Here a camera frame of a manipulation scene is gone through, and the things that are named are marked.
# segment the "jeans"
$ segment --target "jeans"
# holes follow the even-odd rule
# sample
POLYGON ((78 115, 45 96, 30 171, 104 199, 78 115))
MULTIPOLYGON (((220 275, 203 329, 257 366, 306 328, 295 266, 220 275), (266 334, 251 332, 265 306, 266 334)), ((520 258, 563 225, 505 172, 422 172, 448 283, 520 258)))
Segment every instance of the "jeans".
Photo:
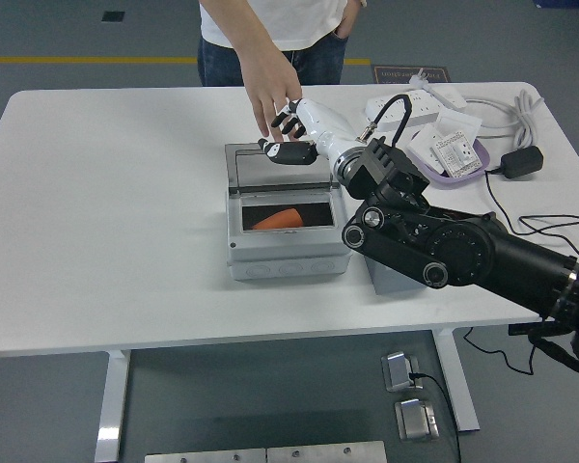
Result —
MULTIPOLYGON (((336 85, 341 81, 346 45, 347 38, 340 39, 331 32, 310 48, 283 54, 296 69, 301 85, 336 85)), ((200 38, 197 58, 202 86, 244 86, 240 61, 232 48, 200 38)))

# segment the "person's arm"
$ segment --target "person's arm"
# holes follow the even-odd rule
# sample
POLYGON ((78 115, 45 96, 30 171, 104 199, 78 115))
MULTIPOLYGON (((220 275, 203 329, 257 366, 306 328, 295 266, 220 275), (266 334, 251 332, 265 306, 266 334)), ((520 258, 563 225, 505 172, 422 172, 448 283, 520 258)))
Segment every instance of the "person's arm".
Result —
POLYGON ((354 22, 358 16, 358 12, 363 7, 367 6, 367 2, 361 2, 360 0, 347 0, 347 5, 345 5, 344 16, 341 20, 341 24, 335 30, 335 34, 341 39, 349 37, 352 28, 354 27, 354 22))
MULTIPOLYGON (((212 20, 230 41, 242 70, 242 80, 262 132, 289 100, 302 97, 302 88, 291 63, 279 51, 247 0, 200 0, 212 20)), ((279 129, 272 129, 282 141, 279 129)))

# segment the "human hand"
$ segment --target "human hand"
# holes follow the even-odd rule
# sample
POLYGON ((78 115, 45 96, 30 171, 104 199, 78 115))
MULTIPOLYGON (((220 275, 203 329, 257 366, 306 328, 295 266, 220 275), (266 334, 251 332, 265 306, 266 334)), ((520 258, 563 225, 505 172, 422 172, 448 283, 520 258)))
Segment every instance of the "human hand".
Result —
POLYGON ((358 12, 360 12, 362 5, 359 0, 347 0, 347 5, 345 5, 344 15, 341 23, 335 30, 335 34, 340 39, 346 39, 349 37, 351 30, 354 27, 354 22, 356 22, 356 17, 358 12))
POLYGON ((278 127, 270 124, 289 101, 302 97, 298 75, 288 59, 274 45, 261 43, 238 54, 242 80, 263 137, 283 141, 278 127))

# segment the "yellow floor line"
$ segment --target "yellow floor line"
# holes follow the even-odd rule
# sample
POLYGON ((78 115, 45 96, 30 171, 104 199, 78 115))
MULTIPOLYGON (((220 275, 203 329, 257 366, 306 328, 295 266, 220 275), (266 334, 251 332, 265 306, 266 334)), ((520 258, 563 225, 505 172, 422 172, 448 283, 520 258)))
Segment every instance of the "yellow floor line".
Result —
MULTIPOLYGON (((369 66, 367 58, 346 58, 349 66, 369 66)), ((195 65, 191 56, 0 56, 0 65, 195 65)))

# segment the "carrot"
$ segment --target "carrot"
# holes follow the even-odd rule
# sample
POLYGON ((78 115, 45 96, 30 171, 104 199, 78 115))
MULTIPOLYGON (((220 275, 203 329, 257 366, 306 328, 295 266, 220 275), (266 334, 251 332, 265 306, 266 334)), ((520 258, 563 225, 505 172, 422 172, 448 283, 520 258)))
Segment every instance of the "carrot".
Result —
POLYGON ((295 229, 304 227, 304 222, 294 208, 282 210, 263 219, 253 226, 253 230, 295 229))

